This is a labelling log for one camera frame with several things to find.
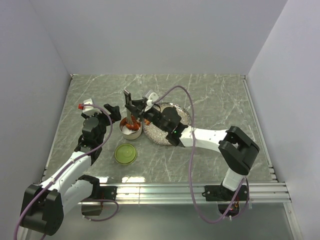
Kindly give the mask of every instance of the speckled plate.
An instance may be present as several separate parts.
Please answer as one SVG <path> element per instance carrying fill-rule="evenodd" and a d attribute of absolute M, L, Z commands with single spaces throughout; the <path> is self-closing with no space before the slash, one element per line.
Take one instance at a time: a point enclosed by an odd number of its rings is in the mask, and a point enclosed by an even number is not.
<path fill-rule="evenodd" d="M 188 113 L 188 111 L 183 108 L 182 106 L 175 104 L 175 103 L 170 103 L 170 102 L 162 102 L 159 103 L 159 106 L 161 108 L 161 112 L 168 107 L 175 107 L 176 111 L 178 112 L 178 115 L 181 117 L 181 123 L 185 125 L 191 125 L 191 116 Z M 142 123 L 142 129 L 145 133 L 145 135 L 155 142 L 156 144 L 162 145 L 162 146 L 172 146 L 171 143 L 168 142 L 166 139 L 167 132 L 160 130 L 157 128 L 155 125 L 150 123 L 147 125 L 145 122 Z"/>

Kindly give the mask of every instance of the white wall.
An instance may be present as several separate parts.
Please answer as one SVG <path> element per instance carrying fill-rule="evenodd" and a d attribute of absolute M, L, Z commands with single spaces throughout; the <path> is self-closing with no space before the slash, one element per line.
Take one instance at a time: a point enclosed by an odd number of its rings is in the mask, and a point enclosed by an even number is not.
<path fill-rule="evenodd" d="M 306 240 L 320 239 L 320 1 L 289 0 L 249 78 L 267 147 Z"/>
<path fill-rule="evenodd" d="M 13 238 L 24 191 L 42 176 L 69 82 L 30 2 L 1 0 L 1 239 Z"/>
<path fill-rule="evenodd" d="M 30 0 L 73 74 L 247 74 L 287 0 Z"/>

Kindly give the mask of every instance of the green lid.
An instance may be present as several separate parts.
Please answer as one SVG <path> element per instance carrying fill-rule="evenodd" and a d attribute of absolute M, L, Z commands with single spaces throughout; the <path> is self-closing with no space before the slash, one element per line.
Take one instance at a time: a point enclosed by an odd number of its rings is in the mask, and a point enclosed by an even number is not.
<path fill-rule="evenodd" d="M 122 165 L 128 165 L 137 158 L 137 150 L 129 143 L 119 145 L 114 151 L 115 160 Z"/>

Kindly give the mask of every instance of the beige bowl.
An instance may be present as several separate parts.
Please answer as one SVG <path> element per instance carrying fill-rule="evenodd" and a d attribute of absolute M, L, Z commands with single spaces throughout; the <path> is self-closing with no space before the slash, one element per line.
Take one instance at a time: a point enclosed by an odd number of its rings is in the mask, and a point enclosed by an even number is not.
<path fill-rule="evenodd" d="M 119 124 L 119 128 L 120 128 L 120 131 L 122 133 L 122 136 L 125 138 L 125 139 L 128 139 L 128 140 L 134 140 L 134 139 L 137 139 L 141 133 L 142 133 L 142 127 L 141 127 L 141 122 L 138 122 L 138 124 L 140 124 L 140 128 L 138 131 L 135 131 L 135 132 L 132 132 L 132 133 L 129 133 L 130 130 L 127 129 L 126 127 L 126 123 L 127 123 L 127 118 L 125 117 L 124 119 L 121 120 L 120 124 Z"/>

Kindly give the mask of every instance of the gray marble surface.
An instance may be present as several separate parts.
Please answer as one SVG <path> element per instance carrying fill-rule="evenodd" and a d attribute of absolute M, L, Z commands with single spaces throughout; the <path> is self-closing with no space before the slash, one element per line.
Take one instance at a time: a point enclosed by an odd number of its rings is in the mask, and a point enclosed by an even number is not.
<path fill-rule="evenodd" d="M 224 130 L 235 125 L 256 141 L 261 150 L 248 179 L 251 182 L 272 180 L 243 80 L 239 75 L 215 74 L 75 75 L 67 94 L 46 177 L 69 159 L 77 145 L 84 121 L 78 104 L 93 98 L 99 106 L 106 103 L 119 105 L 121 115 L 125 117 L 124 89 L 132 93 L 134 100 L 140 99 L 149 89 L 161 96 L 175 85 L 182 85 L 190 92 L 197 128 Z M 189 100 L 180 89 L 169 94 L 164 102 L 179 104 L 190 112 Z M 131 143 L 137 149 L 137 159 L 130 165 L 120 165 L 115 160 L 114 151 L 122 143 Z M 143 133 L 136 140 L 126 140 L 121 136 L 119 122 L 116 122 L 100 157 L 85 174 L 108 178 L 109 183 L 187 182 L 190 153 L 191 148 L 157 145 Z M 194 182 L 221 182 L 227 169 L 228 165 L 218 152 L 196 149 L 192 170 Z"/>

